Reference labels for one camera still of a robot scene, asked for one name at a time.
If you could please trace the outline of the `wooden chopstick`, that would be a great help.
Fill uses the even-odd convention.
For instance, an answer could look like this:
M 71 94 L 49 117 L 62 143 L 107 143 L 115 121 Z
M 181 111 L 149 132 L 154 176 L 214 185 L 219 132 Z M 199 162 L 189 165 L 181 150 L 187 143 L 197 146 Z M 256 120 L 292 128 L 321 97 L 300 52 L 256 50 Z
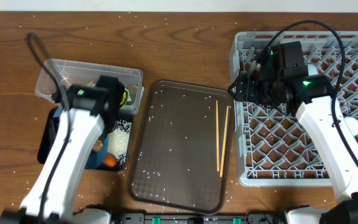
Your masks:
M 222 149 L 222 156 L 221 156 L 221 166 L 220 166 L 220 173 L 219 176 L 223 177 L 223 170 L 224 170 L 224 158 L 226 153 L 226 141 L 227 141 L 227 128 L 229 123 L 229 106 L 226 106 L 226 117 L 225 117 L 225 124 L 224 124 L 224 136 L 223 136 L 223 149 Z
M 216 170 L 220 171 L 220 156 L 219 156 L 219 106 L 216 100 Z

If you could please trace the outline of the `light blue plastic cup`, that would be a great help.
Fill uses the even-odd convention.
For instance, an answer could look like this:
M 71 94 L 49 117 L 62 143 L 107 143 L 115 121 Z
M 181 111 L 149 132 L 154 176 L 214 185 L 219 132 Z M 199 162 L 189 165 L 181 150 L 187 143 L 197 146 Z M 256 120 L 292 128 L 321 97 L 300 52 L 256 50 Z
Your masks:
M 353 118 L 353 117 L 345 117 L 344 121 L 347 125 L 347 127 L 349 128 L 351 134 L 353 136 L 356 136 L 358 134 L 358 120 Z

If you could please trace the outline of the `yellow snack wrapper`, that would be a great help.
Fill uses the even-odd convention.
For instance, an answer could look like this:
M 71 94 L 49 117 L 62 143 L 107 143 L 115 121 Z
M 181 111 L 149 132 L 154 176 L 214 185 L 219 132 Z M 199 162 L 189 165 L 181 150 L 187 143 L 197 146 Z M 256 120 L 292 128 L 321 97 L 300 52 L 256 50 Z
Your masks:
M 128 104 L 128 102 L 131 102 L 131 101 L 132 101 L 132 98 L 131 98 L 130 91 L 127 88 L 125 88 L 124 93 L 122 95 L 121 102 L 120 102 L 120 107 L 123 107 L 124 105 Z

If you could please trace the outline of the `orange carrot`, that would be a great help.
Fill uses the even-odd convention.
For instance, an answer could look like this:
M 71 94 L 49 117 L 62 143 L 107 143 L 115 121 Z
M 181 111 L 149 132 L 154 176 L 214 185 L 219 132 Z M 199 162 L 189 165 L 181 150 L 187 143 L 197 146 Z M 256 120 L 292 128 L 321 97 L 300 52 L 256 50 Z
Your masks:
M 103 164 L 107 167 L 114 168 L 117 165 L 117 159 L 114 156 L 107 154 L 103 160 Z

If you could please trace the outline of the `brown food chunk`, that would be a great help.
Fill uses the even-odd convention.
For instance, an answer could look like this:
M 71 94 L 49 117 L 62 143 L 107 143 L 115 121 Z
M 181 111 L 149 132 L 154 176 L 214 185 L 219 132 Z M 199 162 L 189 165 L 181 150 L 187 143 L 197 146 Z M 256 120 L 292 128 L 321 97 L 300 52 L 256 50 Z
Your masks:
M 100 150 L 102 150 L 102 148 L 104 147 L 104 143 L 102 142 L 102 140 L 97 140 L 92 148 L 92 150 L 94 152 L 99 152 Z

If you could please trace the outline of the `large blue plate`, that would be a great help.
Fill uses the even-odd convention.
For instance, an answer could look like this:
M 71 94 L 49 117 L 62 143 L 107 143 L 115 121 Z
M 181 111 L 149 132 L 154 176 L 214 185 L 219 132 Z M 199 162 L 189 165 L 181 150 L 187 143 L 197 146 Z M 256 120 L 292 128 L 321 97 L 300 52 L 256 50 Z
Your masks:
M 104 158 L 108 152 L 109 140 L 106 138 L 103 142 L 103 147 L 99 151 L 91 150 L 88 160 L 85 165 L 85 169 L 98 169 L 103 163 Z

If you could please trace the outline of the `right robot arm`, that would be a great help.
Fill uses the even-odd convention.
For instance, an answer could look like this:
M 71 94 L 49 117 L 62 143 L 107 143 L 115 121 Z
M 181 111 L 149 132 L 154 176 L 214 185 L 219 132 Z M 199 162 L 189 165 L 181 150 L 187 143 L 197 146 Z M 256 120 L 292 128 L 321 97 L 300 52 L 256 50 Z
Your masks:
M 264 49 L 258 75 L 238 75 L 229 94 L 240 102 L 286 104 L 311 138 L 331 181 L 337 205 L 285 211 L 276 223 L 358 223 L 358 143 L 329 79 L 304 62 L 300 42 Z

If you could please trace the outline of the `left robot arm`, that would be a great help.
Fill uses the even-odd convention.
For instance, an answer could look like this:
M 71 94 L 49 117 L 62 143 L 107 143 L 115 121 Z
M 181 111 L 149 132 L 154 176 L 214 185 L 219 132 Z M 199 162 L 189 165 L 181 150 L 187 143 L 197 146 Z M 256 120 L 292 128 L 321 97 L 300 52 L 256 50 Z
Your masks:
M 0 223 L 111 223 L 112 213 L 99 205 L 73 211 L 75 194 L 97 141 L 116 123 L 125 87 L 116 77 L 100 76 L 94 87 L 59 87 L 57 135 L 44 167 L 18 211 L 4 210 Z

